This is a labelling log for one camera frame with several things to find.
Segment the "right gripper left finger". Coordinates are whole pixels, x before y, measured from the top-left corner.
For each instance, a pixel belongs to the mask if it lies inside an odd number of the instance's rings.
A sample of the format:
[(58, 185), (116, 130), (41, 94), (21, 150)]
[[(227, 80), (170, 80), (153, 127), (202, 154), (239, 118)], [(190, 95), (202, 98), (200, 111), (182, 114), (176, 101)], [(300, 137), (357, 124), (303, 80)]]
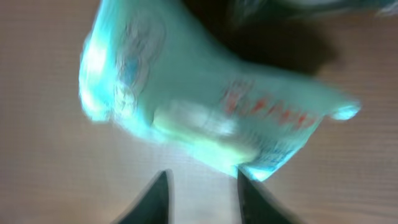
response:
[(163, 170), (113, 223), (169, 224), (170, 194), (169, 173)]

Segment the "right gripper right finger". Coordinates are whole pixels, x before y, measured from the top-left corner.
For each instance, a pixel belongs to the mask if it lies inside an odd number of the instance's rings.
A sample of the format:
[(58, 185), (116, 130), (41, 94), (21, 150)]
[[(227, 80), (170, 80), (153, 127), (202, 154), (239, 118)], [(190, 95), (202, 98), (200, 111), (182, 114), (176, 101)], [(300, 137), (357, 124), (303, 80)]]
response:
[(302, 224), (297, 216), (279, 205), (260, 183), (238, 170), (237, 188), (242, 224)]

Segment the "green Zappy wipes pack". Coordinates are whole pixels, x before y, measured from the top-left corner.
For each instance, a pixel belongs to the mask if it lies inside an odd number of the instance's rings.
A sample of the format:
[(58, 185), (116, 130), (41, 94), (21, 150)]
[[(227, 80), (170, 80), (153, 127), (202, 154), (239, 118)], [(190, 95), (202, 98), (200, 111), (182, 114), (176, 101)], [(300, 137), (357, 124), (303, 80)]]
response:
[(95, 122), (148, 141), (178, 141), (199, 161), (263, 181), (307, 143), (323, 118), (358, 100), (315, 80), (245, 62), (181, 1), (102, 1), (81, 53), (79, 94)]

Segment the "red white tape roll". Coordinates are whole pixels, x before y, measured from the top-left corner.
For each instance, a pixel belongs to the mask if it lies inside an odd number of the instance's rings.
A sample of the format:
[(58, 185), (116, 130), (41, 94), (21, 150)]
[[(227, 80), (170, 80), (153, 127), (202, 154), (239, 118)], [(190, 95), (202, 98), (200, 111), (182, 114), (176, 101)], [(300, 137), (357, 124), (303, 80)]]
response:
[(337, 13), (373, 11), (397, 14), (397, 0), (187, 0), (198, 14), (208, 14), (232, 26), (259, 21), (281, 21)]

